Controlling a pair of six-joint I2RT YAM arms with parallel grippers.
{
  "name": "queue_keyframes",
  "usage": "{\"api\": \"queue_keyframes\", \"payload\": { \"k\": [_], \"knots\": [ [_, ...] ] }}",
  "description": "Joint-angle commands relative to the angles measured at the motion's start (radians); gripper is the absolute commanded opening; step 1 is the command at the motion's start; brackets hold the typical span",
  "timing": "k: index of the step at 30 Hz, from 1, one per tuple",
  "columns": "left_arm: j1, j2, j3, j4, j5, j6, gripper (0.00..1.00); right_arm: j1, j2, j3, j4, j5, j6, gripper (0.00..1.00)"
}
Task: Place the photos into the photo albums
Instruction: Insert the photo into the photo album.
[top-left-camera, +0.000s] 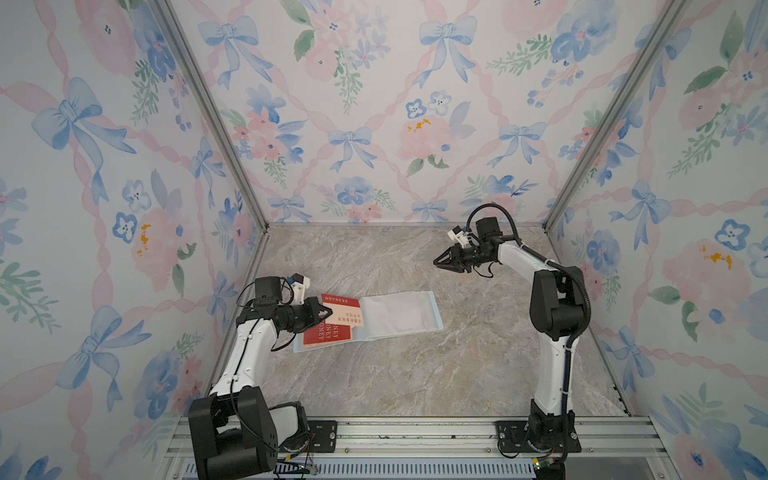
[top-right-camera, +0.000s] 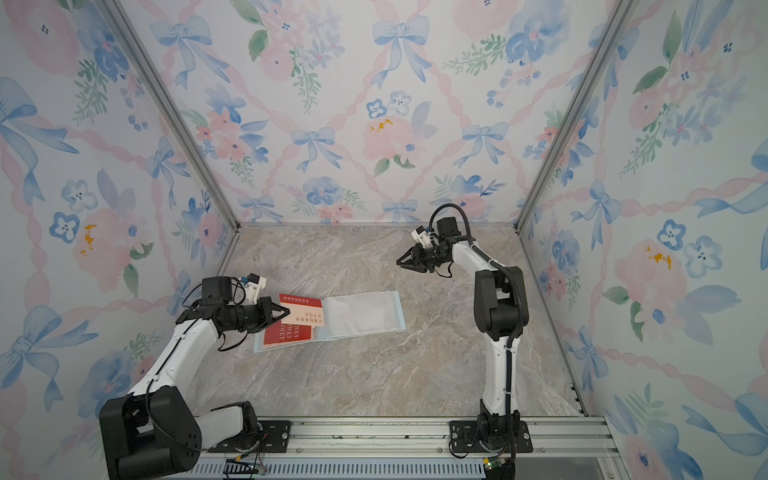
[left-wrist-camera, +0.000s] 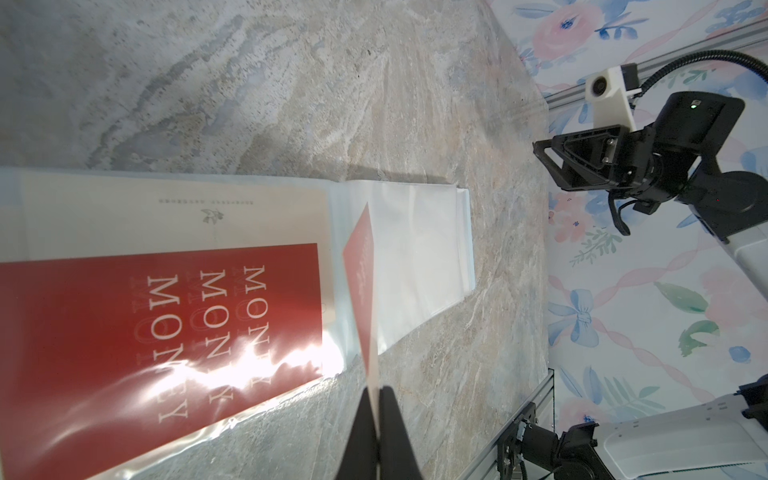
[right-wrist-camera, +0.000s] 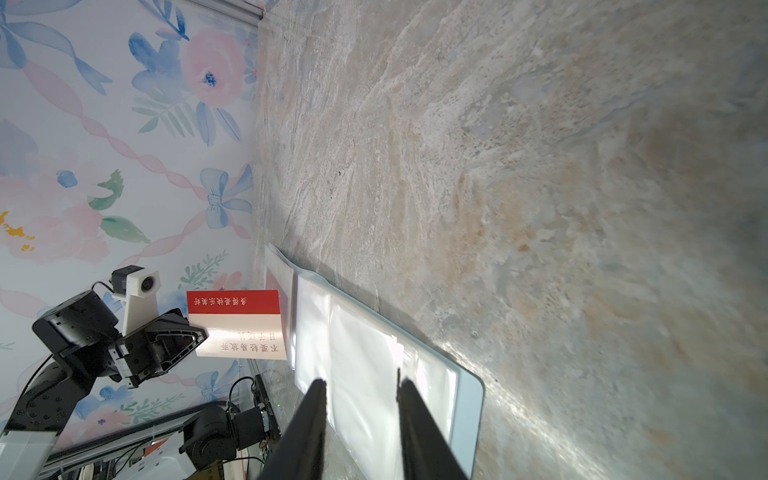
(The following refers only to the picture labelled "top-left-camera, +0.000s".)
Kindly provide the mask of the red and cream card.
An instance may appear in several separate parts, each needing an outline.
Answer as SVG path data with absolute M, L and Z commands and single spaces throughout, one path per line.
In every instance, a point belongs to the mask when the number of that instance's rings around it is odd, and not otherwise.
M 362 308 L 358 299 L 323 294 L 321 300 L 325 307 L 332 310 L 332 314 L 325 319 L 327 324 L 349 327 L 364 325 Z

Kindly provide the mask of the red money card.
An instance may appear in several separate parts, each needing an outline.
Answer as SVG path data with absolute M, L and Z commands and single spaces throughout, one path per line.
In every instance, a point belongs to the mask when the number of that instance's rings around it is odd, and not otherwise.
M 321 323 L 303 333 L 302 345 L 304 347 L 322 347 L 352 338 L 352 328 L 348 325 L 335 325 Z

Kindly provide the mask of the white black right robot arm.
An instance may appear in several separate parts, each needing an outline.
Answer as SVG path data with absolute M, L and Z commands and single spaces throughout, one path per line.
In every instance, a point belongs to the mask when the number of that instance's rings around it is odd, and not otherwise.
M 478 220 L 475 231 L 456 226 L 448 236 L 452 245 L 433 261 L 437 268 L 470 273 L 481 265 L 500 264 L 530 282 L 529 318 L 539 334 L 540 364 L 523 437 L 537 450 L 565 447 L 575 433 L 571 400 L 575 349 L 591 320 L 581 270 L 545 257 L 516 234 L 503 234 L 495 217 Z

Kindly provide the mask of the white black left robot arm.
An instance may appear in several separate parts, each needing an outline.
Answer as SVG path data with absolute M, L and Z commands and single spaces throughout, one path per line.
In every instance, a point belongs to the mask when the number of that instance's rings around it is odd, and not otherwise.
M 298 401 L 267 405 L 262 391 L 270 354 L 292 338 L 322 324 L 332 309 L 307 295 L 310 279 L 260 277 L 241 306 L 232 349 L 210 393 L 194 400 L 188 423 L 200 479 L 241 479 L 272 472 L 283 454 L 309 449 L 314 434 Z

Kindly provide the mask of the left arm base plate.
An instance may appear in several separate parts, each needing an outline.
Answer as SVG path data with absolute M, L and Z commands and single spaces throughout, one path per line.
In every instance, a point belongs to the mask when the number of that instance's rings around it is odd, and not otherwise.
M 277 449 L 281 453 L 334 453 L 337 435 L 337 421 L 309 420 L 306 425 L 300 425 L 295 434 L 279 440 Z

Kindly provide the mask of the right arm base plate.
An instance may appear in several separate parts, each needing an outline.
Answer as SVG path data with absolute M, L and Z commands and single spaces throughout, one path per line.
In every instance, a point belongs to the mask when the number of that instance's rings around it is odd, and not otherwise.
M 504 455 L 546 454 L 559 455 L 566 449 L 568 454 L 582 452 L 579 435 L 572 422 L 564 437 L 561 427 L 551 432 L 538 432 L 527 420 L 499 420 L 493 423 L 499 450 Z

